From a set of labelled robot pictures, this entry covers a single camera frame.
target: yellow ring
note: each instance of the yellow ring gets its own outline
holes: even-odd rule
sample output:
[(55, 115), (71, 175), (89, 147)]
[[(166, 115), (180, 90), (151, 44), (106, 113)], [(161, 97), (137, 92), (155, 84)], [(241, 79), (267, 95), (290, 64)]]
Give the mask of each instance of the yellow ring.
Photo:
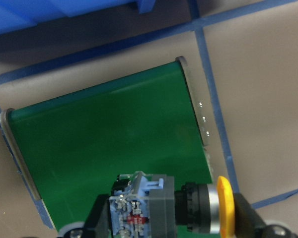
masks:
[(220, 203), (220, 233), (221, 238), (233, 238), (235, 234), (235, 205), (233, 190), (229, 181), (218, 178), (218, 194)]

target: green conveyor belt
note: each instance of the green conveyor belt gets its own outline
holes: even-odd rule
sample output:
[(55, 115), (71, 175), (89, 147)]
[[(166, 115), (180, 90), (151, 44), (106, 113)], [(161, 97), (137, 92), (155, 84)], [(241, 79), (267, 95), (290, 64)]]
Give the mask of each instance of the green conveyor belt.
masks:
[(176, 189), (212, 182), (178, 62), (12, 111), (8, 122), (57, 230), (84, 221), (118, 174), (168, 174)]

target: green surface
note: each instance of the green surface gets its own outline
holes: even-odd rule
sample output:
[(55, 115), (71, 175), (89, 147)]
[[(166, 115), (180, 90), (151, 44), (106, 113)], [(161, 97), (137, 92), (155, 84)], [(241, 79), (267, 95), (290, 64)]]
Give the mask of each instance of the green surface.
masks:
[(84, 221), (118, 174), (168, 174), (176, 189), (211, 182), (178, 62), (12, 111), (8, 121), (57, 230)]

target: bolt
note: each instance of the bolt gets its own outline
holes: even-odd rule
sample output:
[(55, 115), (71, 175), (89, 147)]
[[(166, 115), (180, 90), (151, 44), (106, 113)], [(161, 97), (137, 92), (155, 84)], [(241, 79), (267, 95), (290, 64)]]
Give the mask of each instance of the bolt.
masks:
[(280, 227), (280, 226), (273, 226), (273, 231), (278, 236), (285, 236), (286, 235), (285, 229)]
[(81, 238), (83, 235), (83, 231), (80, 229), (71, 230), (70, 237), (71, 238)]

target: blue container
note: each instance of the blue container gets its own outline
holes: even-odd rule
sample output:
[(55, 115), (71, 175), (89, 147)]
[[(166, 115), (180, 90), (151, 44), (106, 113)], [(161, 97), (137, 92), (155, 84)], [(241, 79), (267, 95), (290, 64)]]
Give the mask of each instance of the blue container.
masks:
[(146, 13), (155, 0), (0, 0), (0, 34), (130, 2), (137, 2), (139, 13)]

